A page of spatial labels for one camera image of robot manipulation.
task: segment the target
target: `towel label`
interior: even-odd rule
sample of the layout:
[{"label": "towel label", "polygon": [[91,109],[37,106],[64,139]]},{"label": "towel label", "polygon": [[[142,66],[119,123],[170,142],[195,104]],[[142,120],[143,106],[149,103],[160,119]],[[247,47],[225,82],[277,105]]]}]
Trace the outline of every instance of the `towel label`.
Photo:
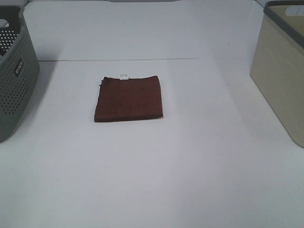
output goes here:
[{"label": "towel label", "polygon": [[119,79],[120,80],[129,80],[129,76],[127,74],[121,74]]}]

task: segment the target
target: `basket handle hole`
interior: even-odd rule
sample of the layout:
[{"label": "basket handle hole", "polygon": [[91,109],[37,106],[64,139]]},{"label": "basket handle hole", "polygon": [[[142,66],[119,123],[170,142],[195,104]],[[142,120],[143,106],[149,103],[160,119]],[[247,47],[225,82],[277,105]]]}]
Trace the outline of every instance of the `basket handle hole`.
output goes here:
[{"label": "basket handle hole", "polygon": [[6,27],[9,27],[10,24],[7,20],[5,19],[0,19],[0,28],[6,28]]},{"label": "basket handle hole", "polygon": [[304,16],[304,6],[290,6],[285,14],[286,16]]}]

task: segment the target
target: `folded towel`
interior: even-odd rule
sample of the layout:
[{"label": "folded towel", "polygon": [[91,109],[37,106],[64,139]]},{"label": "folded towel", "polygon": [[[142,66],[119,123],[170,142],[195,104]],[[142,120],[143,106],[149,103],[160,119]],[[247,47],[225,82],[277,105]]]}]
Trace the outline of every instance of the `folded towel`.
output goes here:
[{"label": "folded towel", "polygon": [[95,122],[147,120],[163,117],[157,76],[119,80],[105,77],[100,85]]}]

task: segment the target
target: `white table surface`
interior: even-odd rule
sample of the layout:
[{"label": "white table surface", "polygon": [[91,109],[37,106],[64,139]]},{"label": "white table surface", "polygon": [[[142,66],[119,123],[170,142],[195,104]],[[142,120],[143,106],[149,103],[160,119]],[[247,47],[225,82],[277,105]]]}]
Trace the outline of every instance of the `white table surface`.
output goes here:
[{"label": "white table surface", "polygon": [[[4,228],[302,228],[304,150],[251,58],[43,62],[0,144]],[[104,76],[158,75],[164,118],[94,123]]]},{"label": "white table surface", "polygon": [[31,2],[40,60],[253,57],[263,8],[253,0]]}]

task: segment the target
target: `plastic laundry basket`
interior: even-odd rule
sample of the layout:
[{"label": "plastic laundry basket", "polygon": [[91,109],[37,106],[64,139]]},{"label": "plastic laundry basket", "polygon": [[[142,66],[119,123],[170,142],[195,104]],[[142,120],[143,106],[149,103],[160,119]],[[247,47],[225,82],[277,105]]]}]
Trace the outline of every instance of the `plastic laundry basket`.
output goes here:
[{"label": "plastic laundry basket", "polygon": [[304,147],[304,0],[270,1],[251,77],[298,145]]},{"label": "plastic laundry basket", "polygon": [[39,63],[23,7],[0,6],[0,142],[11,135],[33,92]]}]

